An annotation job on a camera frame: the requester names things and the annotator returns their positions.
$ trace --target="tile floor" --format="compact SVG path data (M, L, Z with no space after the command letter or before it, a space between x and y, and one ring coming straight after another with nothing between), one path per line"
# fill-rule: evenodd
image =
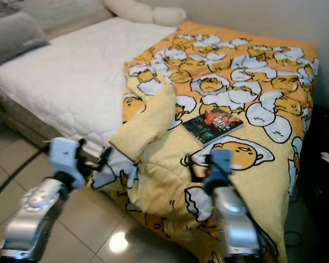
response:
M0 185L37 149L17 133L6 130L0 134ZM0 241L4 230L17 211L22 195L46 176L52 169L46 154L39 155L0 195ZM310 233L312 225L308 212L299 201L291 205L286 228ZM126 233L128 247L124 253L113 253L110 243L117 233ZM304 261L314 244L301 248L288 248L289 262ZM112 200L100 192L87 188L72 193L63 214L56 222L43 263L177 263L196 260L181 247L162 240L126 215Z

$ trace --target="book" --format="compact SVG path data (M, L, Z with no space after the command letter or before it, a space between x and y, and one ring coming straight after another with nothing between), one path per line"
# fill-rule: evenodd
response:
M211 142L240 129L243 126L243 121L215 108L184 122L183 126L206 147Z

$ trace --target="yellow duvet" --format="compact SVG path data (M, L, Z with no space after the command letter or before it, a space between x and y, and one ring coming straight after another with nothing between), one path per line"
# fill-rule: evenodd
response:
M283 224L318 66L306 43L182 24L125 63L124 125L107 143L108 166L89 184L201 263L223 263L212 201L185 156L204 177L205 154L230 149L231 180L286 262ZM244 126L203 148L180 124L217 107Z

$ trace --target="gray pillow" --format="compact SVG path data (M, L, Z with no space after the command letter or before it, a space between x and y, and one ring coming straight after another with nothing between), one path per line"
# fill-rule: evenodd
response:
M0 18L0 66L18 55L48 44L37 23L23 11Z

